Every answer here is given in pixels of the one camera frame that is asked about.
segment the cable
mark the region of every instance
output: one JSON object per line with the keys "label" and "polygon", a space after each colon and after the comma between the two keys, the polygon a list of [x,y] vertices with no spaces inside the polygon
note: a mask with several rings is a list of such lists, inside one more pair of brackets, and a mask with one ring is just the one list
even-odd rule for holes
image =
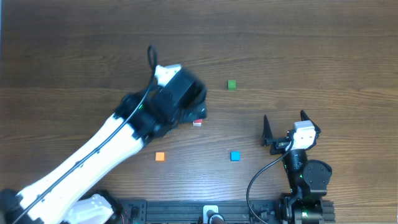
{"label": "cable", "polygon": [[267,170],[268,168],[272,167],[273,165],[275,165],[276,163],[278,163],[279,161],[281,161],[292,149],[293,147],[293,142],[290,142],[290,146],[289,148],[285,151],[285,153],[283,153],[283,155],[281,155],[278,159],[274,160],[273,162],[271,162],[270,164],[266,165],[264,168],[262,168],[257,174],[254,175],[254,177],[250,180],[248,189],[246,191],[246,202],[248,203],[248,207],[250,209],[250,212],[253,214],[254,217],[256,217],[260,222],[264,223],[264,224],[268,224],[266,221],[262,220],[260,217],[258,217],[256,215],[256,213],[254,212],[252,206],[250,205],[250,200],[249,200],[249,194],[250,194],[250,188],[252,186],[252,184],[254,183],[254,181],[257,179],[257,177],[260,176],[260,174],[262,174],[265,170]]}
{"label": "cable", "polygon": [[38,196],[28,207],[25,208],[25,210],[16,218],[12,224],[16,224],[27,212],[29,212],[30,209],[32,209],[37,203],[41,200],[44,199],[44,197],[50,193],[54,187],[56,187],[61,181],[63,181],[69,174],[71,174],[75,169],[78,167],[82,166],[83,163],[90,158],[92,155],[96,154],[97,152],[100,151],[100,149],[106,145],[122,128],[124,125],[129,122],[129,120],[132,118],[132,116],[136,113],[140,105],[144,102],[145,98],[147,97],[148,93],[150,92],[150,85],[154,82],[155,79],[155,70],[157,66],[157,52],[154,46],[150,45],[147,50],[147,56],[148,56],[148,63],[150,68],[152,69],[152,74],[150,76],[150,80],[148,83],[148,86],[145,90],[144,96],[142,97],[141,101],[138,103],[134,111],[128,116],[126,120],[121,123],[118,128],[116,128],[111,135],[109,135],[105,141],[103,141],[98,147],[96,147],[94,150],[92,150],[87,156],[85,156],[82,160],[78,161],[72,168],[70,168],[66,173],[64,173],[57,181],[55,181],[47,190],[45,190],[40,196]]}

